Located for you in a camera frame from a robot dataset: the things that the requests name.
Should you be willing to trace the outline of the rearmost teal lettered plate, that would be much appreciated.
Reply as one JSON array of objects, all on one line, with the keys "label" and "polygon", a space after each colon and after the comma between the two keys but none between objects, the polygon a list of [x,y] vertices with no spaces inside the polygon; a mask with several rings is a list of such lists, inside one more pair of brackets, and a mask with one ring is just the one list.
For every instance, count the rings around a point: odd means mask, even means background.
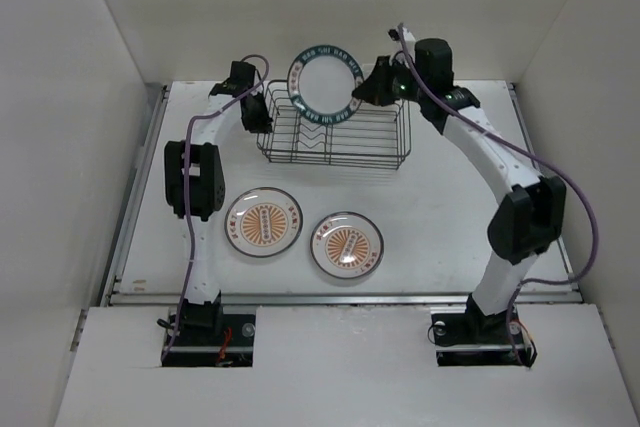
[{"label": "rearmost teal lettered plate", "polygon": [[349,120],[361,101],[352,92],[364,81],[355,58],[341,47],[321,44],[300,52],[287,73],[287,91],[301,117],[331,126]]}]

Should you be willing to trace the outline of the red rim plate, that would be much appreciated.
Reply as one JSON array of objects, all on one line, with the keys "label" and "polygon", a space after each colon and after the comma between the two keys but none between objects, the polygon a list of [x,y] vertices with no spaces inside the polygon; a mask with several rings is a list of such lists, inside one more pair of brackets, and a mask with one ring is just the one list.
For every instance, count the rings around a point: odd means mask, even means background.
[{"label": "red rim plate", "polygon": [[293,196],[275,187],[258,187],[231,203],[224,229],[237,252],[251,258],[270,258],[295,244],[303,224],[303,210]]}]

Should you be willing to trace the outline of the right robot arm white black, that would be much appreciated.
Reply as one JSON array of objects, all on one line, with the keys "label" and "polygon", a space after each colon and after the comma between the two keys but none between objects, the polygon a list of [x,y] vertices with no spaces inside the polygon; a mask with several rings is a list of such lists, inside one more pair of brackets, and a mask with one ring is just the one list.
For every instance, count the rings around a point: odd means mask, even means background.
[{"label": "right robot arm white black", "polygon": [[510,152],[479,99],[455,84],[452,65],[453,53],[445,40],[420,40],[412,56],[378,57],[352,95],[374,106],[398,100],[418,104],[423,118],[464,154],[490,188],[497,203],[487,227],[491,256],[454,326],[453,341],[504,343],[510,333],[512,297],[561,234],[566,186]]}]

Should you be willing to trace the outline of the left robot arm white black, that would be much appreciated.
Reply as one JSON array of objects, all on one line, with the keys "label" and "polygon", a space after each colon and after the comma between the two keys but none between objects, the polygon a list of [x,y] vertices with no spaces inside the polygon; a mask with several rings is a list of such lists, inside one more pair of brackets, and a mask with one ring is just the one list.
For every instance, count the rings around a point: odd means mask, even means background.
[{"label": "left robot arm white black", "polygon": [[213,215],[224,204],[226,184],[219,147],[211,142],[196,143],[196,127],[214,123],[238,106],[245,131],[272,132],[273,119],[267,111],[263,88],[269,68],[267,59],[259,54],[232,62],[227,79],[210,91],[212,98],[221,97],[224,104],[192,117],[185,138],[169,141],[164,147],[165,198],[174,215],[185,222],[187,239],[182,290],[174,319],[165,326],[169,346],[190,334],[201,343],[213,343],[224,329],[221,287],[210,266],[207,230]]}]

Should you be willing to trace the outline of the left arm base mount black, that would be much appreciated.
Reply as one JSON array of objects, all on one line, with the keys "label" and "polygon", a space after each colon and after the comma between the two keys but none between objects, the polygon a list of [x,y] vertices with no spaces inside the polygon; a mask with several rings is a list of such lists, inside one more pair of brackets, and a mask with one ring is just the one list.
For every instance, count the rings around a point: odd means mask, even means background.
[{"label": "left arm base mount black", "polygon": [[166,329],[160,354],[162,367],[245,368],[253,365],[255,340],[254,314],[225,314],[213,328],[189,326],[181,322],[180,331],[169,346],[172,331]]}]

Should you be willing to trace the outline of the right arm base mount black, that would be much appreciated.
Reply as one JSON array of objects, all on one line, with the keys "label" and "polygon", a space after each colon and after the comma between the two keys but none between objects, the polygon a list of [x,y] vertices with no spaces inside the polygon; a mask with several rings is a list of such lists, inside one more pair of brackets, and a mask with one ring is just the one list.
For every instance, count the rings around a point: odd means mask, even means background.
[{"label": "right arm base mount black", "polygon": [[538,356],[516,310],[510,323],[505,312],[484,316],[471,306],[432,310],[427,336],[439,367],[530,368]]}]

